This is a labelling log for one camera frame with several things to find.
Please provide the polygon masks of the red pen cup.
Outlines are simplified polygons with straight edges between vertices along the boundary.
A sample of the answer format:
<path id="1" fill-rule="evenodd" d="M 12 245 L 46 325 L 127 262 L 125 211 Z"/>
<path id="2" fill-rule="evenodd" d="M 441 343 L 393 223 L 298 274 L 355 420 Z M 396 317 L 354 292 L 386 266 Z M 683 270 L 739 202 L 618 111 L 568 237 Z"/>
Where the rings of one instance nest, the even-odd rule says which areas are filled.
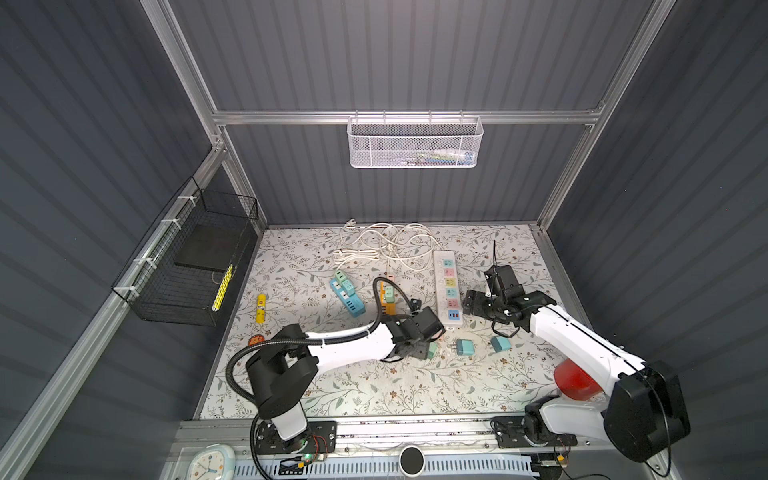
<path id="1" fill-rule="evenodd" d="M 586 401 L 603 392 L 600 385 L 570 359 L 555 368 L 554 380 L 563 395 L 576 401 Z"/>

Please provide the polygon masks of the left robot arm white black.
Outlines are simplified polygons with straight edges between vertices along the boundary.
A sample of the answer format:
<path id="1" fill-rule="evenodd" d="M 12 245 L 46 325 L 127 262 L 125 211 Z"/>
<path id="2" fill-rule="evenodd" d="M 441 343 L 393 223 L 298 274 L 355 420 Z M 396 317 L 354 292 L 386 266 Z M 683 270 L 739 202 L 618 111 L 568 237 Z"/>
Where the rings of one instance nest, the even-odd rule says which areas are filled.
<path id="1" fill-rule="evenodd" d="M 378 276 L 372 288 L 377 315 L 368 325 L 313 333 L 289 324 L 229 359 L 227 385 L 256 407 L 254 421 L 273 426 L 282 442 L 303 441 L 310 435 L 301 401 L 316 377 L 357 363 L 412 357 L 445 333 L 438 315 L 392 280 Z"/>

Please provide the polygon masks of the blue power strip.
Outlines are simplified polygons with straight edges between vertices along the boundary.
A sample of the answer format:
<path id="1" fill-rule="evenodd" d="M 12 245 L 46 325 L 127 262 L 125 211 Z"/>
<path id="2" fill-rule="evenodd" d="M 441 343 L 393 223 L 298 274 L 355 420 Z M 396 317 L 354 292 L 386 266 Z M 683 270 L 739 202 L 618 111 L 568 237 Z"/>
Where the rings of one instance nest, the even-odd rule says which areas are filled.
<path id="1" fill-rule="evenodd" d="M 347 291 L 345 288 L 346 284 L 350 284 L 350 282 L 345 281 L 340 283 L 336 278 L 330 280 L 331 289 L 345 306 L 347 311 L 353 317 L 359 317 L 365 312 L 365 306 L 360 297 L 356 294 L 354 288 L 351 288 L 351 293 Z"/>

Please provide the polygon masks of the orange power strip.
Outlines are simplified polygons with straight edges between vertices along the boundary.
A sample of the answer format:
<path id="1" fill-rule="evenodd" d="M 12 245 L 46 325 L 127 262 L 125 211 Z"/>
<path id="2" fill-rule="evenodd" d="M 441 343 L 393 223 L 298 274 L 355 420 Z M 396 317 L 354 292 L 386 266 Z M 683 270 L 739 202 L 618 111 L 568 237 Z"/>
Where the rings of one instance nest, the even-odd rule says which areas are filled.
<path id="1" fill-rule="evenodd" d="M 396 314 L 396 293 L 394 287 L 387 282 L 378 284 L 379 298 L 382 305 L 382 312 L 385 315 Z"/>

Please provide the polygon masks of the white clock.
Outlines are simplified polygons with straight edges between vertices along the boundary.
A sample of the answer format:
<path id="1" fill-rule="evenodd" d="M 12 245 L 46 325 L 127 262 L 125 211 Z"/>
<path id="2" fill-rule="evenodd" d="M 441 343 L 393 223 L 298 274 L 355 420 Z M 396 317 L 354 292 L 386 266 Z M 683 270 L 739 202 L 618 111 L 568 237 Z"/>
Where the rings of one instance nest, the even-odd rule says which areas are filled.
<path id="1" fill-rule="evenodd" d="M 234 449 L 225 444 L 210 445 L 191 460 L 186 480 L 232 480 L 235 472 Z"/>

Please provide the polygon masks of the red round badge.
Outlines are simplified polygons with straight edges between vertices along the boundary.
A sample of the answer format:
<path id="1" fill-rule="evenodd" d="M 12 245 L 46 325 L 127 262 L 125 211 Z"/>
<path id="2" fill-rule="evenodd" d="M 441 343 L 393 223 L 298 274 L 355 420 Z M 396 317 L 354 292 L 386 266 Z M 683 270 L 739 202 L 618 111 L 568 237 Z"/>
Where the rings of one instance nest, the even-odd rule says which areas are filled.
<path id="1" fill-rule="evenodd" d="M 263 335 L 253 335 L 248 340 L 248 345 L 257 345 L 260 343 L 263 343 L 265 341 L 265 337 Z"/>

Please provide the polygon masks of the yellow tube on mat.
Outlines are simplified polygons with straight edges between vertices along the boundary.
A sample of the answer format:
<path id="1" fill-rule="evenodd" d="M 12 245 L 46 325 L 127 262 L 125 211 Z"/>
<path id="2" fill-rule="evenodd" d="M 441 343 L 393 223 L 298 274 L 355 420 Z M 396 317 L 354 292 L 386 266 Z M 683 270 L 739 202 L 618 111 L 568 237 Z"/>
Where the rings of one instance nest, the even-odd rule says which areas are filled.
<path id="1" fill-rule="evenodd" d="M 257 324 L 263 324 L 266 318 L 266 301 L 267 296 L 265 294 L 259 294 L 256 299 L 255 321 Z"/>

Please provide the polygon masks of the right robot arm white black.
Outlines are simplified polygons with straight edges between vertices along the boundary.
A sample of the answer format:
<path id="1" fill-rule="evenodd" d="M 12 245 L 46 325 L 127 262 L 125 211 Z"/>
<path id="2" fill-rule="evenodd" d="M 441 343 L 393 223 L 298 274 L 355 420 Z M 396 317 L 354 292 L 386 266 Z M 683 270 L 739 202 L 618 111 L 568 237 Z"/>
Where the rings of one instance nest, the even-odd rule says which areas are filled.
<path id="1" fill-rule="evenodd" d="M 528 292 L 508 266 L 492 266 L 487 290 L 470 290 L 465 313 L 513 325 L 565 357 L 555 369 L 557 392 L 528 404 L 520 429 L 533 446 L 572 435 L 607 441 L 644 463 L 691 432 L 679 377 L 663 362 L 648 363 L 573 319 L 549 295 Z"/>

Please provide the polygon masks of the floral table mat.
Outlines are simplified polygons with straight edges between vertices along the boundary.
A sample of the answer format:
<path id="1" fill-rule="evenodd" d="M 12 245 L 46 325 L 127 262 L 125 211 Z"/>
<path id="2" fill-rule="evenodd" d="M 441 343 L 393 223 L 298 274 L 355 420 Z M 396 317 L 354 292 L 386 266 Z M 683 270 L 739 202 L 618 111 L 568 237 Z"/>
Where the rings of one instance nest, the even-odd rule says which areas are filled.
<path id="1" fill-rule="evenodd" d="M 232 319 L 220 358 L 202 394 L 200 419 L 245 419 L 254 406 L 227 385 L 229 358 L 251 336 L 273 336 L 280 328 L 299 324 L 308 332 L 335 332 L 370 323 L 375 316 L 371 283 L 392 278 L 409 296 L 426 306 L 436 304 L 432 254 L 455 254 L 462 290 L 481 290 L 484 272 L 493 263 L 512 266 L 527 290 L 556 296 L 557 268 L 536 227 L 521 225 L 429 226 L 423 237 L 412 230 L 396 237 L 402 249 L 391 252 L 383 235 L 361 228 L 272 229 L 257 251 L 238 310 Z M 330 280 L 343 271 L 365 306 L 353 317 L 331 289 Z M 255 321 L 256 299 L 267 296 L 266 318 Z M 463 326 L 445 333 L 431 359 L 395 363 L 367 361 L 319 376 L 303 398 L 313 417 L 496 413 L 522 409 L 554 388 L 554 370 L 561 353 L 526 332 L 514 334 L 512 348 L 495 353 L 492 326 L 468 317 Z M 475 354 L 459 356 L 456 341 L 474 343 Z"/>

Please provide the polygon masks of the yellow marker in basket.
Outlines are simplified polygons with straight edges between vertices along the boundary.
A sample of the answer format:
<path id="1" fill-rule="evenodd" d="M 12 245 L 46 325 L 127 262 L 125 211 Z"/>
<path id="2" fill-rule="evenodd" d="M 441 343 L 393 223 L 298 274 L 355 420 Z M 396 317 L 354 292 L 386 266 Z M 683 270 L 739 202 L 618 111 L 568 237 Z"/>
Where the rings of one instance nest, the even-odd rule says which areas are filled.
<path id="1" fill-rule="evenodd" d="M 227 294 L 229 284 L 233 278 L 234 270 L 235 270 L 234 266 L 230 264 L 227 270 L 224 272 L 221 282 L 219 283 L 219 288 L 216 292 L 216 296 L 211 306 L 211 310 L 213 312 L 218 312 L 221 309 L 221 306 Z"/>

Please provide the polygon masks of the white power strip pastel sockets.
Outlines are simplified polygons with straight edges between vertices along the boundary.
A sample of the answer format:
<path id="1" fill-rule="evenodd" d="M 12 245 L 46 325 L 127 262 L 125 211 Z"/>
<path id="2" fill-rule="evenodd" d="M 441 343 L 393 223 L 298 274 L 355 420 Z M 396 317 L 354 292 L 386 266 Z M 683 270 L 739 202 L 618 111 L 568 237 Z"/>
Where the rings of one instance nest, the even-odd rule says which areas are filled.
<path id="1" fill-rule="evenodd" d="M 452 251 L 433 252 L 438 317 L 447 329 L 463 326 L 458 268 Z"/>

